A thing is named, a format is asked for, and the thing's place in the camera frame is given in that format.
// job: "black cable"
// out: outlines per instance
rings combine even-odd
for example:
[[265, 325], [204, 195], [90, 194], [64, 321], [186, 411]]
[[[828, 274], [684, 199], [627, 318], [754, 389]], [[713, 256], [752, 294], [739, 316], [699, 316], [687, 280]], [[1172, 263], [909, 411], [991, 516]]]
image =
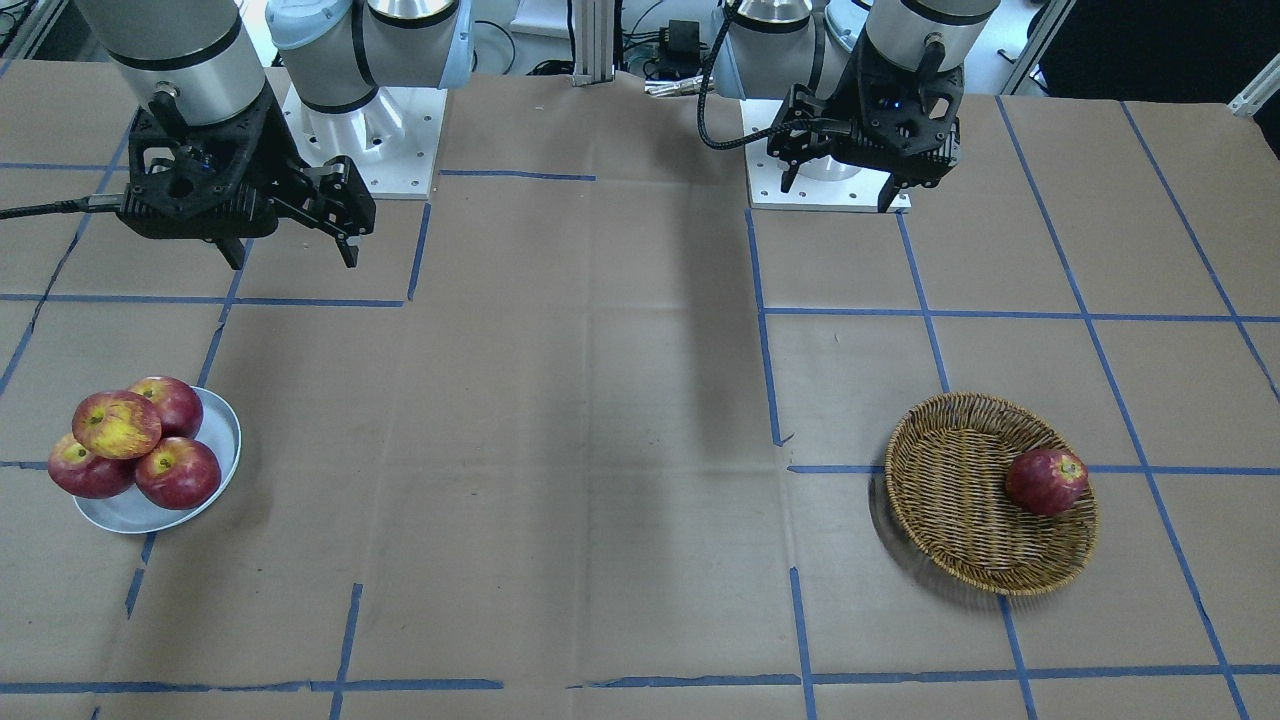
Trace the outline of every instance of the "black cable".
[[809, 69], [809, 90], [818, 92], [822, 63], [827, 58], [827, 14], [822, 8], [813, 12], [813, 68]]
[[570, 61], [570, 74], [577, 72], [577, 38], [573, 37], [573, 0], [566, 0], [568, 5], [568, 61]]
[[666, 3], [666, 1], [667, 1], [667, 0], [658, 0], [658, 1], [657, 1], [657, 3], [654, 3], [653, 5], [649, 5], [649, 9], [648, 9], [648, 10], [645, 10], [644, 13], [640, 13], [640, 18], [639, 18], [639, 19], [636, 19], [636, 24], [631, 26], [631, 35], [635, 35], [635, 33], [636, 33], [636, 28], [639, 28], [639, 27], [640, 27], [640, 20], [643, 20], [643, 19], [645, 18], [645, 15], [648, 15], [649, 13], [652, 13], [654, 8], [657, 8], [658, 5], [662, 5], [662, 4], [663, 4], [663, 3]]
[[733, 18], [736, 17], [737, 5], [733, 4], [733, 0], [726, 1], [724, 23], [721, 24], [719, 32], [716, 33], [716, 42], [712, 44], [710, 55], [708, 55], [707, 61], [703, 63], [703, 79], [698, 85], [698, 137], [700, 137], [703, 143], [712, 150], [733, 150], [755, 142], [756, 140], [764, 140], [765, 137], [773, 137], [774, 135], [782, 135], [795, 129], [809, 129], [813, 127], [813, 120], [809, 119], [785, 120], [776, 126], [739, 137], [737, 140], [728, 140], [723, 142], [713, 140], [707, 132], [707, 88], [710, 85], [712, 68], [716, 65], [716, 55], [719, 55], [721, 45], [724, 44], [724, 37], [728, 35], [728, 28], [733, 24]]
[[498, 28], [499, 32], [502, 32], [503, 35], [507, 36], [507, 42], [511, 42], [511, 61], [507, 63], [507, 69], [502, 70], [502, 74], [509, 73], [511, 68], [513, 68], [516, 65], [516, 38], [512, 37], [509, 32], [507, 32], [507, 28], [502, 27], [498, 23], [489, 22], [489, 20], [476, 20], [476, 24], [495, 27], [495, 28]]
[[86, 195], [84, 197], [77, 197], [76, 200], [58, 200], [55, 202], [45, 202], [44, 205], [24, 205], [22, 208], [9, 208], [8, 210], [0, 210], [0, 220], [10, 220], [14, 218], [33, 218], [36, 215], [56, 215], [65, 213], [114, 213], [120, 209], [119, 202], [104, 202], [97, 205], [91, 205], [92, 196]]

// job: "blue tape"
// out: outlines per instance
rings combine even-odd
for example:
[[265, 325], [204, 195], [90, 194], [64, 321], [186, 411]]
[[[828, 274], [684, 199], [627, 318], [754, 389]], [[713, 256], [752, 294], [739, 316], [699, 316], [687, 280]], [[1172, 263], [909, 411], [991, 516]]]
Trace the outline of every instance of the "blue tape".
[[74, 295], [56, 293], [49, 295], [45, 300], [50, 302], [134, 302], [140, 305], [218, 305], [224, 297], [204, 297], [192, 295]]
[[132, 694], [132, 693], [209, 693], [209, 692], [282, 692], [307, 689], [306, 680], [269, 685], [205, 685], [198, 683], [101, 682], [101, 683], [0, 683], [0, 694]]
[[1249, 332], [1244, 328], [1244, 323], [1240, 322], [1239, 313], [1235, 311], [1235, 304], [1231, 302], [1231, 297], [1226, 293], [1226, 286], [1222, 284], [1222, 279], [1217, 277], [1217, 270], [1213, 269], [1213, 264], [1208, 260], [1208, 254], [1204, 252], [1204, 246], [1201, 245], [1199, 236], [1196, 234], [1196, 229], [1192, 228], [1190, 220], [1187, 218], [1187, 213], [1183, 211], [1183, 204], [1178, 201], [1178, 196], [1174, 195], [1174, 188], [1170, 187], [1169, 179], [1165, 177], [1165, 172], [1160, 168], [1160, 163], [1156, 160], [1156, 154], [1151, 151], [1151, 146], [1147, 145], [1147, 138], [1143, 137], [1142, 131], [1138, 129], [1138, 122], [1134, 119], [1133, 113], [1129, 111], [1129, 105], [1126, 102], [1120, 102], [1120, 109], [1124, 110], [1125, 118], [1129, 119], [1129, 127], [1133, 128], [1133, 133], [1138, 137], [1138, 142], [1142, 143], [1142, 151], [1147, 154], [1147, 160], [1151, 161], [1151, 168], [1156, 170], [1156, 177], [1160, 178], [1160, 184], [1165, 188], [1165, 195], [1169, 196], [1169, 201], [1174, 205], [1174, 210], [1178, 211], [1178, 219], [1183, 222], [1183, 228], [1187, 231], [1187, 237], [1190, 238], [1192, 246], [1196, 247], [1196, 254], [1199, 255], [1201, 263], [1204, 265], [1204, 270], [1208, 273], [1210, 279], [1213, 281], [1213, 287], [1217, 290], [1219, 296], [1222, 299], [1222, 305], [1226, 306], [1226, 311], [1235, 320], [1235, 328], [1240, 332], [1240, 337], [1244, 338], [1245, 347], [1249, 348], [1249, 355], [1253, 356], [1253, 361], [1258, 364], [1262, 369], [1262, 374], [1267, 378], [1267, 384], [1271, 386], [1271, 395], [1280, 401], [1280, 387], [1276, 386], [1275, 375], [1267, 369], [1266, 361], [1262, 360], [1262, 355], [1258, 352], [1257, 346], [1253, 345], [1253, 338], [1249, 337]]
[[764, 315], [764, 283], [760, 279], [760, 251], [755, 245], [755, 219], [751, 209], [744, 210], [746, 217], [746, 245], [751, 254], [751, 282], [755, 283], [755, 316], [760, 332], [760, 357], [764, 363], [764, 395], [769, 401], [769, 432], [773, 445], [782, 447], [782, 428], [778, 421], [778, 395], [773, 384], [773, 357], [769, 355], [769, 324]]
[[851, 475], [883, 473], [883, 465], [788, 465], [787, 471], [808, 475]]
[[0, 170], [74, 170], [82, 173], [105, 173], [115, 170], [113, 165], [72, 165], [61, 163], [0, 163]]
[[1165, 509], [1164, 498], [1160, 496], [1160, 488], [1156, 484], [1156, 478], [1152, 474], [1151, 462], [1147, 460], [1147, 452], [1142, 446], [1142, 439], [1138, 437], [1137, 427], [1133, 423], [1133, 416], [1129, 414], [1129, 407], [1124, 401], [1124, 396], [1120, 393], [1120, 386], [1116, 382], [1115, 373], [1111, 369], [1111, 363], [1107, 360], [1106, 351], [1102, 348], [1102, 340], [1098, 337], [1097, 328], [1093, 324], [1092, 318], [1088, 315], [1088, 309], [1084, 304], [1084, 296], [1080, 293], [1079, 283], [1076, 283], [1075, 273], [1071, 270], [1071, 265], [1066, 259], [1066, 252], [1062, 250], [1061, 240], [1059, 238], [1057, 229], [1053, 227], [1053, 220], [1050, 218], [1048, 209], [1044, 205], [1044, 197], [1041, 195], [1039, 186], [1036, 182], [1036, 177], [1032, 173], [1030, 165], [1027, 161], [1027, 155], [1023, 152], [1021, 142], [1018, 140], [1018, 133], [1014, 131], [1012, 122], [1009, 119], [1009, 113], [1005, 109], [1005, 102], [997, 96], [996, 106], [1000, 109], [1000, 115], [1005, 122], [1005, 128], [1009, 132], [1009, 138], [1014, 143], [1014, 150], [1018, 154], [1018, 160], [1021, 163], [1023, 173], [1027, 176], [1027, 182], [1032, 188], [1032, 195], [1036, 197], [1036, 204], [1039, 206], [1041, 217], [1044, 220], [1044, 227], [1048, 229], [1050, 238], [1053, 242], [1053, 249], [1057, 251], [1059, 260], [1062, 264], [1062, 270], [1066, 273], [1068, 283], [1071, 286], [1071, 293], [1075, 296], [1075, 301], [1080, 307], [1080, 313], [1084, 315], [1084, 325], [1089, 331], [1089, 338], [1093, 342], [1093, 348], [1098, 355], [1098, 360], [1102, 363], [1102, 370], [1106, 374], [1107, 383], [1111, 386], [1111, 393], [1116, 400], [1116, 405], [1120, 409], [1120, 416], [1124, 419], [1125, 429], [1129, 433], [1129, 438], [1133, 442], [1134, 451], [1138, 454], [1138, 462], [1142, 464], [1144, 474], [1147, 478], [1147, 486], [1151, 489], [1152, 500], [1156, 502], [1156, 507], [1160, 511], [1161, 523], [1165, 525], [1165, 533], [1169, 536], [1169, 542], [1174, 548], [1174, 555], [1178, 557], [1179, 566], [1183, 570], [1183, 578], [1187, 582], [1187, 588], [1192, 593], [1192, 598], [1196, 602], [1197, 609], [1201, 614], [1201, 621], [1204, 625], [1204, 632], [1208, 635], [1210, 644], [1213, 647], [1213, 653], [1217, 656], [1219, 669], [1222, 678], [1226, 680], [1228, 689], [1231, 692], [1231, 700], [1235, 701], [1235, 708], [1240, 715], [1242, 720], [1249, 720], [1248, 710], [1244, 707], [1244, 700], [1240, 696], [1240, 691], [1236, 687], [1235, 676], [1231, 674], [1231, 667], [1228, 664], [1226, 653], [1222, 651], [1222, 644], [1219, 641], [1217, 632], [1213, 629], [1213, 621], [1210, 619], [1208, 612], [1204, 610], [1204, 605], [1201, 600], [1199, 587], [1196, 584], [1196, 578], [1192, 574], [1190, 565], [1187, 562], [1187, 556], [1183, 553], [1181, 543], [1178, 539], [1178, 533], [1174, 530], [1174, 524]]
[[236, 304], [236, 291], [239, 290], [239, 283], [244, 277], [244, 268], [248, 266], [248, 258], [252, 251], [253, 238], [248, 238], [244, 241], [244, 263], [232, 275], [232, 283], [227, 288], [227, 296], [223, 299], [223, 311], [218, 315], [218, 328], [214, 329], [214, 337], [209, 340], [209, 351], [205, 352], [205, 363], [200, 366], [200, 378], [196, 380], [196, 384], [201, 387], [209, 382], [209, 373], [214, 369], [214, 357], [218, 356], [218, 347], [223, 343], [223, 331], [227, 329], [227, 318], [232, 313], [232, 305]]
[[714, 687], [745, 687], [745, 685], [799, 685], [801, 680], [792, 674], [769, 675], [703, 675], [699, 678], [673, 678], [667, 675], [645, 675], [618, 678], [598, 683], [586, 683], [577, 688], [588, 687], [593, 689], [614, 688], [714, 688]]
[[1000, 615], [1005, 620], [1005, 634], [1009, 635], [1009, 648], [1014, 655], [1014, 669], [1018, 673], [1018, 687], [1023, 691], [1023, 703], [1027, 706], [1027, 720], [1037, 720], [1036, 697], [1032, 694], [1030, 675], [1027, 674], [1027, 661], [1023, 659], [1023, 646], [1018, 642], [1018, 626], [1014, 624], [1014, 611], [1009, 605], [1009, 598], [997, 596], [1000, 600]]
[[124, 616], [133, 618], [133, 603], [138, 601], [138, 591], [142, 589], [142, 568], [133, 569], [133, 582], [129, 583], [129, 594], [124, 597]]
[[902, 236], [902, 249], [906, 250], [906, 264], [911, 268], [915, 296], [920, 301], [920, 313], [924, 314], [924, 329], [929, 333], [929, 347], [933, 348], [933, 364], [938, 369], [938, 382], [942, 384], [942, 392], [951, 392], [947, 368], [942, 363], [942, 348], [938, 347], [938, 333], [933, 329], [933, 316], [929, 315], [929, 301], [924, 296], [924, 281], [920, 279], [920, 268], [915, 263], [915, 251], [911, 250], [911, 233], [906, 231], [906, 219], [901, 213], [897, 214], [897, 232]]
[[800, 593], [800, 571], [791, 569], [791, 606], [796, 618], [796, 644], [800, 650], [800, 687], [804, 688], [804, 710], [808, 720], [818, 720], [818, 701], [813, 694], [813, 666], [809, 661], [809, 630], [804, 619], [804, 597]]
[[417, 292], [417, 278], [422, 270], [422, 255], [426, 252], [426, 228], [431, 223], [431, 204], [422, 205], [422, 222], [417, 224], [417, 247], [413, 250], [413, 269], [408, 274], [408, 300]]
[[530, 178], [595, 182], [595, 176], [575, 176], [562, 173], [531, 173], [526, 170], [440, 170], [442, 176], [471, 178]]
[[151, 530], [150, 533], [147, 533], [147, 539], [142, 541], [142, 553], [141, 555], [142, 555], [142, 564], [143, 565], [146, 565], [147, 562], [151, 562], [151, 551], [155, 550], [155, 546], [156, 546], [156, 532]]
[[896, 683], [983, 683], [1014, 680], [1016, 670], [940, 670], [925, 673], [822, 673], [813, 676], [815, 685], [877, 685]]
[[4, 395], [5, 388], [9, 387], [9, 380], [13, 379], [14, 372], [18, 369], [18, 361], [22, 360], [23, 352], [27, 351], [27, 345], [31, 342], [31, 336], [36, 329], [36, 319], [32, 318], [27, 323], [27, 329], [22, 332], [22, 340], [18, 341], [18, 347], [13, 350], [13, 355], [9, 356], [9, 364], [4, 368], [4, 374], [0, 375], [0, 396]]
[[499, 680], [484, 678], [452, 679], [401, 679], [401, 680], [355, 680], [342, 683], [342, 692], [381, 692], [381, 691], [500, 691]]
[[289, 307], [403, 307], [403, 300], [338, 300], [307, 297], [233, 297], [232, 305], [275, 305]]
[[351, 667], [351, 652], [356, 647], [356, 620], [360, 618], [360, 598], [365, 585], [352, 583], [351, 605], [347, 609], [347, 625], [342, 634], [342, 657], [338, 661], [338, 676], [334, 679], [333, 701], [329, 705], [329, 720], [342, 717], [342, 693], [347, 685], [347, 670]]

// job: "red apple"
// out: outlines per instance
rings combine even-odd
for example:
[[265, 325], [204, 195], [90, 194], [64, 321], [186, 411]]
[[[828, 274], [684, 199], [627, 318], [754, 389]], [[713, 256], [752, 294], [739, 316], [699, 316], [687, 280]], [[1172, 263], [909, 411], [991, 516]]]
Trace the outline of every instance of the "red apple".
[[95, 392], [76, 407], [72, 434], [93, 455], [110, 460], [142, 457], [160, 441], [160, 414], [136, 392]]
[[104, 500], [115, 497], [133, 484], [137, 460], [109, 460], [93, 455], [67, 433], [49, 455], [49, 477], [76, 497]]
[[178, 378], [152, 375], [124, 388], [146, 397], [160, 413], [160, 434], [196, 437], [205, 419], [205, 405], [196, 391]]
[[1089, 469], [1066, 450], [1038, 448], [1014, 459], [1005, 493], [1014, 505], [1046, 518], [1069, 510], [1089, 487]]
[[147, 500], [165, 510], [189, 510], [209, 500], [223, 482], [218, 456], [207, 445], [166, 437], [133, 470]]

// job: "white plate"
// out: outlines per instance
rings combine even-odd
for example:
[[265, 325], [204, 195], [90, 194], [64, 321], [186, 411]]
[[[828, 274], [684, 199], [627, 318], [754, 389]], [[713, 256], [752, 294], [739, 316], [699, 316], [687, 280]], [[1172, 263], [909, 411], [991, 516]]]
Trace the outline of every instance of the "white plate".
[[106, 500], [76, 498], [81, 515], [104, 530], [124, 534], [142, 534], [164, 530], [191, 520], [218, 500], [232, 482], [236, 465], [239, 462], [241, 437], [239, 419], [236, 411], [219, 397], [202, 387], [195, 388], [205, 406], [205, 419], [200, 424], [196, 439], [209, 446], [218, 456], [223, 471], [223, 482], [214, 495], [191, 510], [165, 510], [147, 500], [137, 486]]

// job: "wicker basket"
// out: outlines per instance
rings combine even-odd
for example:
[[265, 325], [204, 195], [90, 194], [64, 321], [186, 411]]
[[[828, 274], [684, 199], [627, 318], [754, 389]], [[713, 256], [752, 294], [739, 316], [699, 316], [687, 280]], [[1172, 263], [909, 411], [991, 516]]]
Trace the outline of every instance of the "wicker basket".
[[1005, 497], [1014, 457], [1070, 450], [1043, 420], [989, 395], [950, 392], [893, 429], [884, 482], [895, 518], [938, 566], [984, 591], [1027, 596], [1071, 582], [1093, 556], [1098, 509], [1088, 489], [1053, 518]]

